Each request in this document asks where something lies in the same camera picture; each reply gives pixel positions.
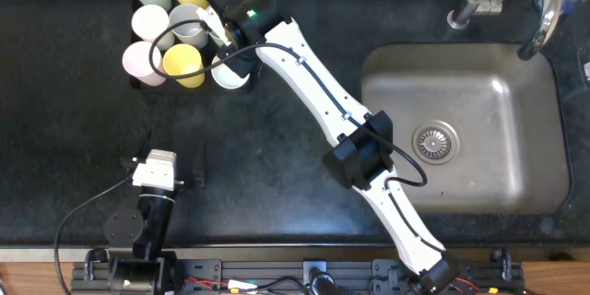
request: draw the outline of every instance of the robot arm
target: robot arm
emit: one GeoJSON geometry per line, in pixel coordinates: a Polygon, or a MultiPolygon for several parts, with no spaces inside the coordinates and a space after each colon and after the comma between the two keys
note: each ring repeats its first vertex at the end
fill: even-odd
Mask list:
{"type": "Polygon", "coordinates": [[[361,194],[385,225],[402,262],[419,278],[412,291],[438,294],[446,289],[459,274],[456,262],[444,254],[443,245],[426,229],[400,183],[389,180],[396,177],[389,157],[393,150],[367,133],[391,142],[389,117],[384,112],[371,114],[347,94],[315,56],[297,22],[280,10],[277,0],[207,1],[224,25],[230,41],[226,46],[238,50],[275,44],[256,47],[253,57],[281,75],[312,112],[333,147],[324,156],[324,164],[340,184],[361,194]]]}

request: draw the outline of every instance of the sink basin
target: sink basin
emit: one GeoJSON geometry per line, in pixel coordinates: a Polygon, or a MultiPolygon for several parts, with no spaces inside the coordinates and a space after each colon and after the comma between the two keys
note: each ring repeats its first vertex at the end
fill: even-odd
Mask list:
{"type": "MultiPolygon", "coordinates": [[[[553,70],[517,45],[390,45],[364,63],[362,103],[429,176],[405,186],[419,212],[550,213],[570,176],[553,70]]],[[[400,176],[416,171],[392,155],[400,176]]]]}

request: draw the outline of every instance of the wooden floor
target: wooden floor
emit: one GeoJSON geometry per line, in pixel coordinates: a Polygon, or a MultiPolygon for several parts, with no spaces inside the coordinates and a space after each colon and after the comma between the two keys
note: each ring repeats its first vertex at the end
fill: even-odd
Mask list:
{"type": "MultiPolygon", "coordinates": [[[[590,294],[590,263],[530,262],[524,263],[526,286],[546,295],[590,294]]],[[[71,271],[72,264],[62,264],[71,271]]],[[[65,273],[69,286],[70,276],[65,273]]],[[[7,295],[64,294],[55,276],[53,263],[0,264],[0,276],[7,295]]]]}

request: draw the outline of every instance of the drain strainer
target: drain strainer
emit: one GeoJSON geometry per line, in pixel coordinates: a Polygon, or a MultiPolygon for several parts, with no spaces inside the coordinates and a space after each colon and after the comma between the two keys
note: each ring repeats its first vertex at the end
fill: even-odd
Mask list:
{"type": "Polygon", "coordinates": [[[418,156],[431,164],[442,164],[453,157],[459,141],[453,128],[442,121],[423,124],[414,132],[413,146],[418,156]]]}

